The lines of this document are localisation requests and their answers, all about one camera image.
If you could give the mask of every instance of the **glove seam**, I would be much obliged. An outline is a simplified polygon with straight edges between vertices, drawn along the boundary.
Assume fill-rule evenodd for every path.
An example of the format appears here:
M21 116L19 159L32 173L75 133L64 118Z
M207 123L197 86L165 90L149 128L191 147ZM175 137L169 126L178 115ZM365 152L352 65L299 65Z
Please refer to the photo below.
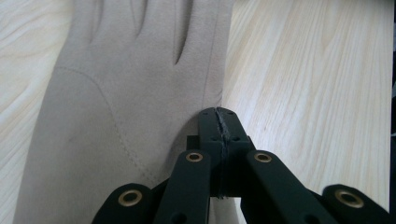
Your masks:
M93 83L96 88L99 90L100 94L102 95L103 99L105 100L106 106L110 111L111 114L111 118L113 121L113 125L116 129L116 133L117 133L117 137L119 138L119 141L121 143L121 148L124 151L124 153L128 156L129 160L132 162L132 164L134 164L134 166L140 170L142 172L142 175L146 177L146 179L148 181L150 181L152 184L157 184L159 181L158 179L143 165L142 161L140 160L140 158L137 156L136 152L134 152L132 149L131 151L127 150L127 147L125 146L124 142L125 140L123 140L122 135L120 134L120 128L117 125L116 122L116 112L113 111L112 106L110 105L110 103L108 102L105 94L102 91L102 88L100 88L99 83L96 82L96 80L93 77L90 77L89 75L87 75L86 73L80 72L77 69L74 68L68 68L68 67L63 67L63 66L56 66L55 69L62 69L62 70L66 70L68 72L72 72L78 75L82 75L83 77L87 78L91 83Z

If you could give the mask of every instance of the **wooden surface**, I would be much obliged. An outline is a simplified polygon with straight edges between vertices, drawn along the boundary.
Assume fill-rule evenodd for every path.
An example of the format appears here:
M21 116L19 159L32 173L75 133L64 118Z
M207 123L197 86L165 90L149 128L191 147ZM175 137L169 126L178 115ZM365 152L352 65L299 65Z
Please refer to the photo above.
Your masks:
M0 2L0 222L11 223L70 0ZM223 106L310 189L389 207L393 1L240 0Z

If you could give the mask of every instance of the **black plastic part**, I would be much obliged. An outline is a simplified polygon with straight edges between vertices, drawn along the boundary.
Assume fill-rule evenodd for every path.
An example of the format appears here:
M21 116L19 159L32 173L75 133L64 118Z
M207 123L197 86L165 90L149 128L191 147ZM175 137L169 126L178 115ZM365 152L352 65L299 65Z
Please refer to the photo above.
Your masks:
M227 160L223 170L224 185L226 186L224 194L227 197L240 197L242 187L246 183L241 168L245 166L243 159L252 149L250 139L233 111L219 107L217 114L227 150Z
M351 201L352 205L356 201L356 199L348 195L346 195L344 201L340 201L336 197L337 190L352 193L359 197L362 200L363 206L354 207L347 205L348 201ZM329 186L323 190L322 201L327 210L331 212L340 223L391 223L388 212L357 189L344 185Z
M187 149L199 148L212 158L211 196L240 197L245 182L241 173L246 154L253 144L238 116L225 108L208 108L198 117L199 144L189 136Z
M396 137L390 138L390 183L389 213L392 223L396 223Z
M123 192L131 189L140 191L142 194L142 199L135 205L121 205L119 203L119 197ZM148 223L152 211L150 207L151 201L152 193L149 188L139 184L124 185L114 190L110 196L108 196L92 223Z
M208 108L198 115L199 147L209 153L211 158L212 174L210 178L210 192L212 197L222 197L224 160L222 136L219 131L216 108Z
M241 197L249 224L392 223L387 211L356 189L330 186L323 196L306 189L276 155L256 150L233 111L208 108L198 122L199 135L188 136L187 151L179 155L168 180L154 189L138 184L116 189L93 223L207 223L209 196ZM131 189L141 199L121 205L120 196ZM359 200L350 195L340 201L335 196L339 190L352 193L364 206L351 206ZM133 201L133 196L124 199Z
M255 158L262 153L268 162ZM337 223L273 153L249 152L247 176L241 204L247 223Z
M187 158L191 153L193 161ZM210 156L199 150L188 150L178 156L177 163L154 218L156 224L207 223L209 210Z

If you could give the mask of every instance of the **wood grain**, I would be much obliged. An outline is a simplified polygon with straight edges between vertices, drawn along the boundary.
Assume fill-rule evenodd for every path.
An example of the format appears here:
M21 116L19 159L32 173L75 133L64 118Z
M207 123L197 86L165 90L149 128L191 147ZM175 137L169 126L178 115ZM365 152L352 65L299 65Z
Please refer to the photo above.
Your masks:
M11 223L70 0L0 3L0 222ZM239 0L223 105L310 189L388 208L393 1Z
M305 186L389 207L391 1L238 1L223 104Z
M71 13L70 1L0 3L0 223L12 223L35 120Z

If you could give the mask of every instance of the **suede glove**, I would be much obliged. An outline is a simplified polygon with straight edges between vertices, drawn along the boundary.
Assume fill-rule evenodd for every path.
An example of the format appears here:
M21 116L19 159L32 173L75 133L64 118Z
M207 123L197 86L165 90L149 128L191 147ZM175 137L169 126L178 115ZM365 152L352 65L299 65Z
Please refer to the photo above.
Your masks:
M15 223L90 223L117 187L164 181L198 112L220 105L232 6L76 0Z

